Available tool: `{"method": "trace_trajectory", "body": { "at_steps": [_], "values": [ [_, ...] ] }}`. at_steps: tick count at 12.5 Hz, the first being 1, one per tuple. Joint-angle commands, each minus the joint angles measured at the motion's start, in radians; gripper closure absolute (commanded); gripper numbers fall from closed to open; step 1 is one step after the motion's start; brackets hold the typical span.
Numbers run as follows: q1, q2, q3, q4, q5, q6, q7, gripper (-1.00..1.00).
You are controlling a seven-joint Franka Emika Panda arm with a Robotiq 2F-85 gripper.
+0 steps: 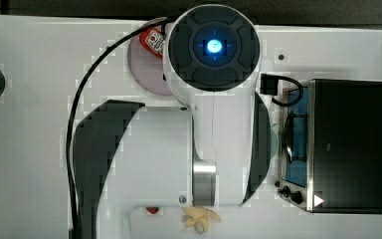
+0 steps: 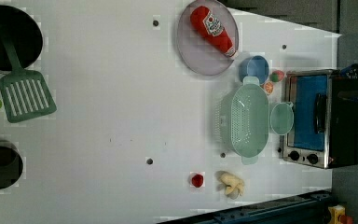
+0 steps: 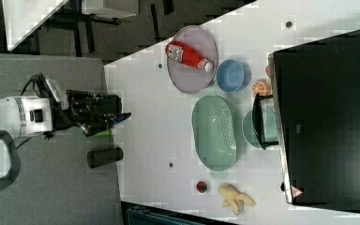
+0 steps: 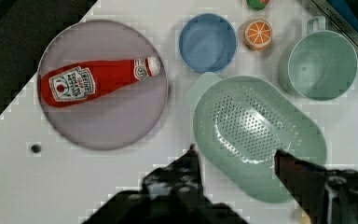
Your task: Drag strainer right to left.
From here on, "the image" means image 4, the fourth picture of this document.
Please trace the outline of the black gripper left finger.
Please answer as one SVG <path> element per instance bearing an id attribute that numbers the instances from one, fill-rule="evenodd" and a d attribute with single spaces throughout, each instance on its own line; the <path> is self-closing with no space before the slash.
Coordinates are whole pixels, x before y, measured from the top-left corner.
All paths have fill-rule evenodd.
<path id="1" fill-rule="evenodd" d="M 202 196 L 203 191 L 195 144 L 191 144 L 180 158 L 155 169 L 142 180 L 142 193 L 152 202 L 174 202 L 184 195 Z"/>

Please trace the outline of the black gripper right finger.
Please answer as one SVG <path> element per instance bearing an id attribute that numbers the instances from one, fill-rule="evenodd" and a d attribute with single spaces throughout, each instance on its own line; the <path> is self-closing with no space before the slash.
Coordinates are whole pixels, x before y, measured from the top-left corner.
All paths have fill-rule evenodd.
<path id="1" fill-rule="evenodd" d="M 358 224 L 358 171 L 327 169 L 283 150 L 274 171 L 311 224 Z"/>

